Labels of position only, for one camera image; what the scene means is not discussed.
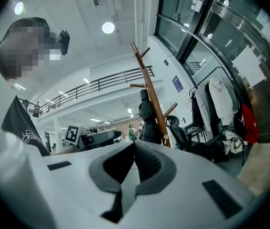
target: black t-shirt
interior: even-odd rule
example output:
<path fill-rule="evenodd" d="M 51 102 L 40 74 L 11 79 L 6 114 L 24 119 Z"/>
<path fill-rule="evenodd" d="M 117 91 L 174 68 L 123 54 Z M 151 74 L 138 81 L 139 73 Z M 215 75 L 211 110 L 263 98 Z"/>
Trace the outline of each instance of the black t-shirt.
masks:
<path fill-rule="evenodd" d="M 2 129 L 14 133 L 21 138 L 24 144 L 38 147 L 42 156 L 50 155 L 31 121 L 29 114 L 25 111 L 18 97 L 15 97 L 10 105 L 5 115 Z"/>

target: paper notice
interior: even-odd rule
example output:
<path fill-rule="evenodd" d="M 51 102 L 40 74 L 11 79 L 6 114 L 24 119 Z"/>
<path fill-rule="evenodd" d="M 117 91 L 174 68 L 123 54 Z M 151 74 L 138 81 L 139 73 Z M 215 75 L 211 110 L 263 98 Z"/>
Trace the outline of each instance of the paper notice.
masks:
<path fill-rule="evenodd" d="M 241 77 L 246 77 L 251 88 L 259 82 L 266 80 L 265 75 L 259 67 L 260 61 L 248 46 L 246 46 L 232 63 L 239 71 Z"/>

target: metal railing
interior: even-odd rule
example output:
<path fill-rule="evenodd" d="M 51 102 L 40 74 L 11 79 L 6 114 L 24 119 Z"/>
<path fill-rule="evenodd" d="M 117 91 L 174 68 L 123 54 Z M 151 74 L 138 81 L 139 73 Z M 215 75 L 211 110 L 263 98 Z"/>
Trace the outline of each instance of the metal railing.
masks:
<path fill-rule="evenodd" d="M 149 75 L 154 77 L 154 73 L 151 69 L 152 66 L 147 66 L 146 68 Z M 64 94 L 61 94 L 56 98 L 50 100 L 49 103 L 42 105 L 41 115 L 51 111 L 52 109 L 56 109 L 69 101 L 76 100 L 84 95 L 101 91 L 102 89 L 105 89 L 107 87 L 122 83 L 128 83 L 141 78 L 143 78 L 141 69 L 137 68 L 96 79 L 89 83 L 73 88 L 65 92 Z"/>

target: white shirt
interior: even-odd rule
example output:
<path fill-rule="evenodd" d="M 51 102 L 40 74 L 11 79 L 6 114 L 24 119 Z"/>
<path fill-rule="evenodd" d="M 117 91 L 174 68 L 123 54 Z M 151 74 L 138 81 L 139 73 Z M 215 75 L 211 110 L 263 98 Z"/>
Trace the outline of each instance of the white shirt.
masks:
<path fill-rule="evenodd" d="M 227 88 L 223 82 L 211 78 L 209 91 L 216 108 L 216 114 L 221 119 L 223 125 L 230 125 L 233 118 L 233 104 Z"/>

